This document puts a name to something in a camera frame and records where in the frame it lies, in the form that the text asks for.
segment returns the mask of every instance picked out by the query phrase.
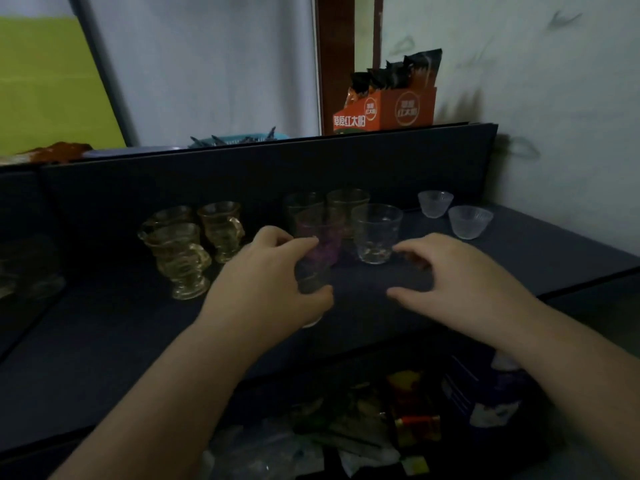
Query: yellow-green paper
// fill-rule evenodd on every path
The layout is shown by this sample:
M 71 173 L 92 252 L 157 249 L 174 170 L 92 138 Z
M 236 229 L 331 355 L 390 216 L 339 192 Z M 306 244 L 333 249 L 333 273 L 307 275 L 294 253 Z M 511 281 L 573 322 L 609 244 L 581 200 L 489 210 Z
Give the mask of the yellow-green paper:
M 124 140 L 76 18 L 0 17 L 0 155 Z

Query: person's left hand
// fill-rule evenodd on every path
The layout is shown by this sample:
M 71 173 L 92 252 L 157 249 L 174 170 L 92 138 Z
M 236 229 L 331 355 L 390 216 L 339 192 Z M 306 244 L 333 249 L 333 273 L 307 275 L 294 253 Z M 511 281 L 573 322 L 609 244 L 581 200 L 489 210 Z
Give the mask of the person's left hand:
M 315 237 L 294 239 L 263 227 L 220 271 L 196 323 L 246 336 L 263 353 L 333 306 L 329 285 L 300 294 L 294 267 L 316 247 Z

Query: forearm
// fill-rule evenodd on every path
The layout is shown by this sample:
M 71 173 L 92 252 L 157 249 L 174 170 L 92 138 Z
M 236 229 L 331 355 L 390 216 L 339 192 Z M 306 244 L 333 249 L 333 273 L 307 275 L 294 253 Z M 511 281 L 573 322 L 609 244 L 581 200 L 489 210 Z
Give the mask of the forearm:
M 545 307 L 505 351 L 620 473 L 640 476 L 640 360 Z
M 189 327 L 52 478 L 184 477 L 256 358 L 233 330 Z

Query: orange box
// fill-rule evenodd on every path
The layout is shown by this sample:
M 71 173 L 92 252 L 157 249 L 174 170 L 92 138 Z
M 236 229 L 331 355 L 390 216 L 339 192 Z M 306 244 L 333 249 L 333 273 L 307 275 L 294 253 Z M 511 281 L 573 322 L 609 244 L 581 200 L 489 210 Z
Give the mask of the orange box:
M 436 88 L 376 91 L 336 112 L 333 115 L 333 132 L 431 126 L 435 106 Z

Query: circular logo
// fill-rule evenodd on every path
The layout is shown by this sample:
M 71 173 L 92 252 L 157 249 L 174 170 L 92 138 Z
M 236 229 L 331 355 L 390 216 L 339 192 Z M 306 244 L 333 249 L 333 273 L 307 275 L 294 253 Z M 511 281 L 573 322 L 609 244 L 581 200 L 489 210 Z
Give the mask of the circular logo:
M 376 103 L 375 99 L 367 98 L 367 100 L 364 101 L 364 115 L 370 121 L 376 119 L 376 116 L 378 115 L 378 103 Z
M 409 126 L 420 114 L 420 98 L 416 93 L 407 91 L 396 101 L 396 121 L 400 126 Z

